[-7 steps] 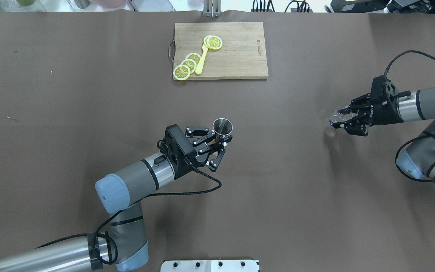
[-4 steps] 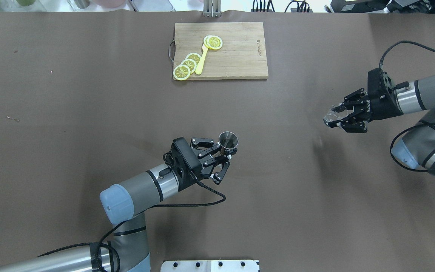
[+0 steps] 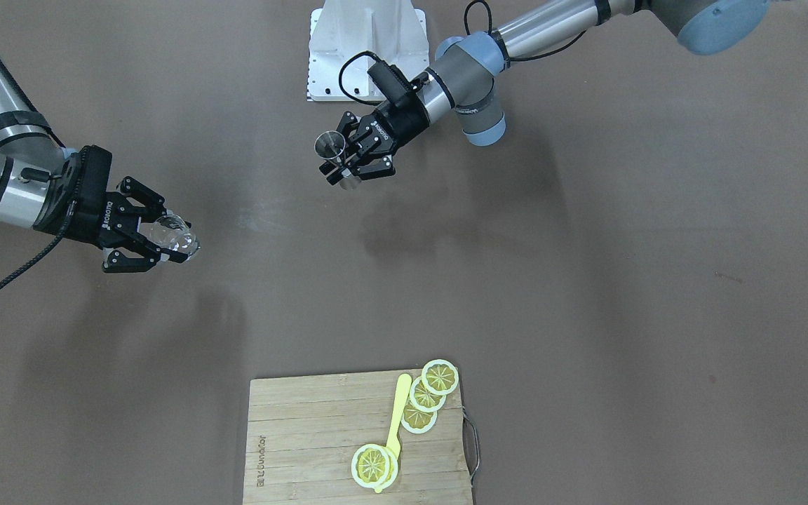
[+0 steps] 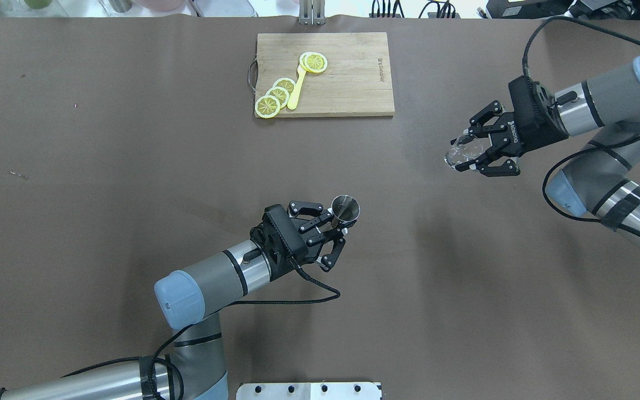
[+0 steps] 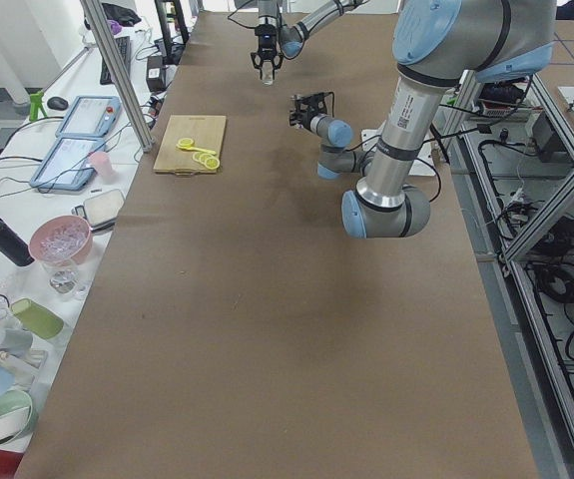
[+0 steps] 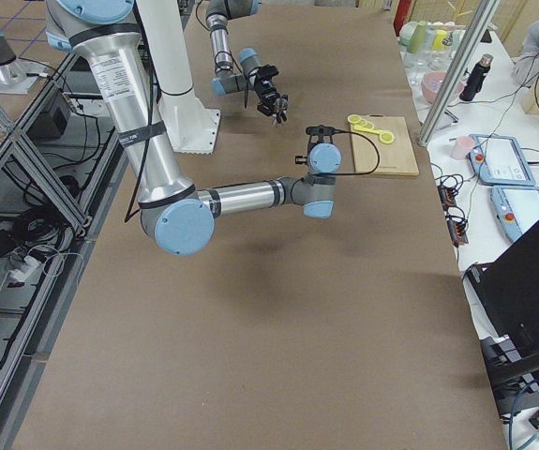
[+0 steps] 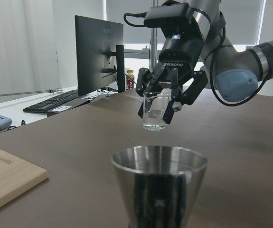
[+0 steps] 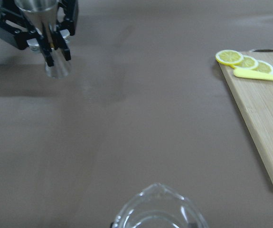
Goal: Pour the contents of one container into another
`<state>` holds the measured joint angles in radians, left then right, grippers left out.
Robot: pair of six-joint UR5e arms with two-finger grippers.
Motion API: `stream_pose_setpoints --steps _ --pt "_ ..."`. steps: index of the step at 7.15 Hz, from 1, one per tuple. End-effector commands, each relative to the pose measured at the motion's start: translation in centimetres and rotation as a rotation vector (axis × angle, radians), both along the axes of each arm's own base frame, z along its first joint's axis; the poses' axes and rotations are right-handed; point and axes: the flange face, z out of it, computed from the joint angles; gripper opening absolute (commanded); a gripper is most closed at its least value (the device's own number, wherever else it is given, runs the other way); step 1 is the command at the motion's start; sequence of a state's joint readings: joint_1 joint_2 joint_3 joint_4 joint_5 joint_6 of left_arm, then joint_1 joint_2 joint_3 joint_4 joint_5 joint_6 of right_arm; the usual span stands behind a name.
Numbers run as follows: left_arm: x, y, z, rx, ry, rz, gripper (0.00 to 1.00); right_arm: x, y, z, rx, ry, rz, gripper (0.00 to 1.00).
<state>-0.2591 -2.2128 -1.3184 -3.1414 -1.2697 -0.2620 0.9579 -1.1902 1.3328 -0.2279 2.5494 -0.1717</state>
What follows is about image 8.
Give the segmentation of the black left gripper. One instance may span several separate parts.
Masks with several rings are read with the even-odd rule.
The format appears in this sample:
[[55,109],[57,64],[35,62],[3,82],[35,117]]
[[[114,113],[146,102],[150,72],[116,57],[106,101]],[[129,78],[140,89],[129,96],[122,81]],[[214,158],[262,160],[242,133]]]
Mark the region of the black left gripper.
[[[71,60],[70,49],[67,41],[76,33],[79,14],[77,0],[58,0],[57,10],[64,13],[63,20],[56,19],[57,47],[60,48],[64,59]],[[25,50],[31,45],[37,45],[46,64],[54,66],[51,47],[43,35],[40,35],[31,22],[24,16],[13,0],[0,0],[0,39],[19,50]]]

